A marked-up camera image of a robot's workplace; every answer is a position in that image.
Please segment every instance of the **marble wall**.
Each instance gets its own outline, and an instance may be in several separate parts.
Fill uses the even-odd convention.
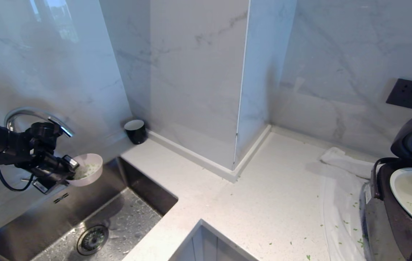
[[[0,125],[21,106],[50,111],[76,132],[58,140],[60,154],[98,153],[121,138],[132,115],[98,0],[0,0]],[[2,170],[18,188],[30,175]],[[20,194],[0,182],[0,205]]]
[[[296,0],[251,0],[236,142],[236,167],[269,123],[270,96],[278,88]]]
[[[232,169],[248,0],[101,1],[135,117]]]
[[[386,104],[412,80],[412,1],[298,0],[272,123],[378,156],[412,109]]]

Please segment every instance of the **cabinet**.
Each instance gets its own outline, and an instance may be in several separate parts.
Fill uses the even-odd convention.
[[[216,236],[201,225],[169,261],[257,261],[235,244],[228,244],[221,238],[224,237]]]

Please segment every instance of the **electrical outlet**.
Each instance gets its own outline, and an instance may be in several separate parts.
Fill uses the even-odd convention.
[[[398,79],[386,103],[412,109],[412,81]]]

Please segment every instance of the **black cup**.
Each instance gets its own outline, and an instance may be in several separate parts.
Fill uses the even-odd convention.
[[[124,129],[130,141],[135,145],[142,144],[148,139],[145,123],[142,120],[129,121],[124,125]]]

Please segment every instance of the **drain strainer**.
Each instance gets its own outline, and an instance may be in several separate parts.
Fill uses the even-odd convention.
[[[99,251],[108,240],[108,228],[102,225],[87,229],[79,238],[77,251],[84,256]]]

